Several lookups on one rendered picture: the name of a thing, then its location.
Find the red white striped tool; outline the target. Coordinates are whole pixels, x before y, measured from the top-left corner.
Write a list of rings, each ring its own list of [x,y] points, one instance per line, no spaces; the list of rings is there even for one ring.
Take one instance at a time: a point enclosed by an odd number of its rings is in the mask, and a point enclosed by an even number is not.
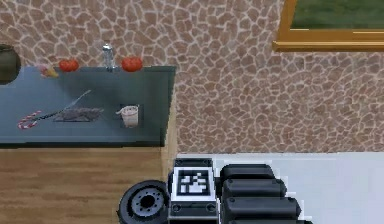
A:
[[[68,110],[69,108],[73,107],[74,105],[76,105],[84,96],[86,96],[87,94],[90,93],[90,90],[87,90],[85,91],[84,93],[82,93],[78,98],[76,98],[74,101],[72,101],[70,104],[68,104],[67,106],[65,106],[63,109],[61,110],[58,110],[58,111],[55,111],[55,112],[52,112],[52,113],[48,113],[48,114],[45,114],[45,115],[42,115],[42,116],[39,116],[39,113],[40,113],[40,110],[38,111],[35,111],[25,117],[23,117],[21,120],[18,121],[17,123],[17,128],[20,129],[20,130],[26,130],[26,129],[30,129],[30,128],[33,128],[34,126],[37,125],[37,123],[40,121],[40,120],[45,120],[45,119],[48,119],[48,118],[51,118],[51,117],[54,117],[62,112],[64,112],[65,110]]]

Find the dark green round pot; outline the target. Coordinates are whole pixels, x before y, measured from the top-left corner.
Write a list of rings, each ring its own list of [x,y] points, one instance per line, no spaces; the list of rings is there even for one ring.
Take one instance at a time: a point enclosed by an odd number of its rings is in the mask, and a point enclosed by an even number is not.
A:
[[[0,44],[0,85],[13,82],[19,75],[21,59],[14,47]]]

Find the yellow pink small object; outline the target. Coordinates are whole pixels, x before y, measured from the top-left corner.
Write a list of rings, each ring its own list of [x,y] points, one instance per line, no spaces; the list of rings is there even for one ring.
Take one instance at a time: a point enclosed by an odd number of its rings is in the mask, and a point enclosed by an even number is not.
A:
[[[42,77],[51,77],[51,78],[58,78],[59,74],[55,71],[53,67],[47,67],[44,65],[41,65],[38,67],[40,74]]]

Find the red tomato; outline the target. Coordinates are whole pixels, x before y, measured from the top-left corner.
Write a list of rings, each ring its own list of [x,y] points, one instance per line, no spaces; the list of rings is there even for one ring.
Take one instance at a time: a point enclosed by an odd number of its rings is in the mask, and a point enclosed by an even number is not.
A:
[[[142,69],[143,62],[140,57],[125,57],[122,59],[121,67],[127,72],[135,72]]]
[[[59,62],[59,68],[63,72],[74,72],[79,68],[79,63],[75,59],[63,59]]]

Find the gold framed picture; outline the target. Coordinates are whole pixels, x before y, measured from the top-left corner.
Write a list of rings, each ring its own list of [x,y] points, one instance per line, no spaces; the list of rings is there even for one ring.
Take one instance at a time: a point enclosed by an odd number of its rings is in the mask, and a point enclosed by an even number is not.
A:
[[[384,52],[384,29],[291,29],[297,0],[285,0],[275,52]]]

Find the white mug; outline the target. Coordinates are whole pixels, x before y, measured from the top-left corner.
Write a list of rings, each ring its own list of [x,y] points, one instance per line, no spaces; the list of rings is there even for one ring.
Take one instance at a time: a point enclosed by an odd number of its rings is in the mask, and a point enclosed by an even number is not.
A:
[[[125,106],[116,112],[120,115],[125,127],[136,127],[139,123],[139,107]]]

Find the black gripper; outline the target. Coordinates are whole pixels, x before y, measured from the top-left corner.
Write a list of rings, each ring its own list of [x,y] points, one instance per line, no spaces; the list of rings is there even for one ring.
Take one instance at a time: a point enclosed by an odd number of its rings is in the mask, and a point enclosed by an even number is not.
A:
[[[120,224],[166,224],[169,196],[166,183],[146,180],[129,188],[119,202]]]

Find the clear glass shaker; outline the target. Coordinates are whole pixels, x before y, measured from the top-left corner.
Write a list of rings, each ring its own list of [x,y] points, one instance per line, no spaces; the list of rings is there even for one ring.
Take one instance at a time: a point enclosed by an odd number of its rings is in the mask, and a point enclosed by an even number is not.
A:
[[[112,72],[115,69],[113,47],[106,43],[102,46],[104,64],[107,71]]]

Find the grey flat cloth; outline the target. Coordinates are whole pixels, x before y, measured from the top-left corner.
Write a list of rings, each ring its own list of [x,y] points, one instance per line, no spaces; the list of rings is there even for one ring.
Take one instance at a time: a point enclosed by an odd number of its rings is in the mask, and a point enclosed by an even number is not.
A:
[[[67,109],[54,117],[54,122],[93,122],[104,112],[103,108]]]

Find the wooden cabinet with dark top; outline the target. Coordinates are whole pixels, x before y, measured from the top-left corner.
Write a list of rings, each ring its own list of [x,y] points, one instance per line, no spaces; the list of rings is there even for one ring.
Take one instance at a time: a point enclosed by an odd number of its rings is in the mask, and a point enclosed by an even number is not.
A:
[[[121,195],[145,179],[165,179],[177,152],[173,66],[139,72],[84,67],[43,78],[34,67],[0,85],[0,224],[117,224]],[[63,109],[103,108],[93,122],[23,117]],[[139,107],[125,127],[116,112]]]

